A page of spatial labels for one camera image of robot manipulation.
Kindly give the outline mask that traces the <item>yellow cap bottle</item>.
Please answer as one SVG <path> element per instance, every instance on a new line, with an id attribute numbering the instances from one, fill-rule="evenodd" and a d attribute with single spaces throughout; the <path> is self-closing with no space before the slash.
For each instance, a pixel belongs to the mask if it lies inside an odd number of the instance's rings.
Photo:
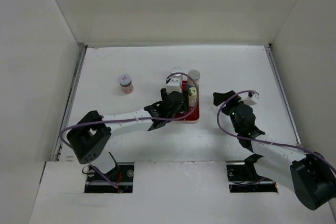
<path id="1" fill-rule="evenodd" d="M 196 87 L 190 87 L 188 89 L 188 105 L 190 108 L 195 107 L 197 101 L 197 89 Z"/>

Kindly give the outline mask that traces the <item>tall jar blue label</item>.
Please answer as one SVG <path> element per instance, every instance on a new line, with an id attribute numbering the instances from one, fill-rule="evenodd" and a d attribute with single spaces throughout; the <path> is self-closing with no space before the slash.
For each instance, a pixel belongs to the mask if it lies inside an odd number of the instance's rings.
<path id="1" fill-rule="evenodd" d="M 199 86 L 199 79 L 201 77 L 201 74 L 198 70 L 192 69 L 188 72 L 187 77 L 187 88 L 191 87 L 198 87 Z"/>
<path id="2" fill-rule="evenodd" d="M 175 66 L 171 69 L 171 74 L 174 76 L 174 77 L 181 77 L 181 73 L 183 72 L 183 69 L 179 66 Z"/>

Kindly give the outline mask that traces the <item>short jar white lid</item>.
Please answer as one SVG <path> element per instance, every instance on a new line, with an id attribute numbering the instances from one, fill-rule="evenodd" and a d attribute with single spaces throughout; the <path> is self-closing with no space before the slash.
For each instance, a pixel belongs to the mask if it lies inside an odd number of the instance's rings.
<path id="1" fill-rule="evenodd" d="M 122 74 L 119 77 L 119 84 L 124 93 L 128 94 L 133 91 L 133 83 L 129 74 Z"/>

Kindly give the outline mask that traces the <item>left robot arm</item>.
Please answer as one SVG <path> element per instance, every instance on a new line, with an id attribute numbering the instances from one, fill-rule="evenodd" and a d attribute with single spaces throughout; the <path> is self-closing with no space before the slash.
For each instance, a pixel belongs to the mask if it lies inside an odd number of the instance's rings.
<path id="1" fill-rule="evenodd" d="M 132 113 L 103 116 L 96 110 L 88 112 L 76 128 L 67 133 L 67 140 L 79 163 L 98 169 L 106 181 L 116 179 L 117 162 L 106 148 L 109 139 L 132 132 L 157 130 L 168 123 L 166 119 L 189 110 L 187 91 L 167 94 L 162 89 L 161 95 L 161 101 Z"/>

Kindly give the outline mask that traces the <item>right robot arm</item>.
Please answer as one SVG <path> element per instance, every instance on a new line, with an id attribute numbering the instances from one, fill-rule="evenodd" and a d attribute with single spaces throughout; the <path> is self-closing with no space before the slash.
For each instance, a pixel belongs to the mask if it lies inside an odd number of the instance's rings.
<path id="1" fill-rule="evenodd" d="M 259 101 L 259 93 L 246 90 L 213 94 L 218 114 L 228 116 L 233 125 L 232 137 L 252 155 L 245 159 L 244 175 L 251 180 L 265 177 L 279 182 L 295 193 L 308 209 L 316 210 L 335 198 L 335 168 L 317 152 L 298 145 L 282 144 L 270 140 L 256 126 L 252 109 Z"/>

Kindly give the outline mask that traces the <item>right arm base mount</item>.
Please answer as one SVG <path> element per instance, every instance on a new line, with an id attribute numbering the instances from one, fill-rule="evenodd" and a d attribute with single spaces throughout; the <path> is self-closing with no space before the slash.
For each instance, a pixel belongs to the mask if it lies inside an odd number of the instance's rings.
<path id="1" fill-rule="evenodd" d="M 277 183 L 259 176 L 254 164 L 262 156 L 253 154 L 243 161 L 226 163 L 229 191 L 231 193 L 277 193 Z"/>

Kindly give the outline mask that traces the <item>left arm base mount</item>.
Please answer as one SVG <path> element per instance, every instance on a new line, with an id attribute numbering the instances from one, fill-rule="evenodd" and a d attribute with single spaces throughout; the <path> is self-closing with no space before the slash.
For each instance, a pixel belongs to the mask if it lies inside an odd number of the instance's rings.
<path id="1" fill-rule="evenodd" d="M 85 190 L 87 194 L 128 194 L 133 192 L 134 163 L 119 163 L 105 175 L 116 187 L 112 186 L 91 165 L 82 169 L 86 176 Z"/>

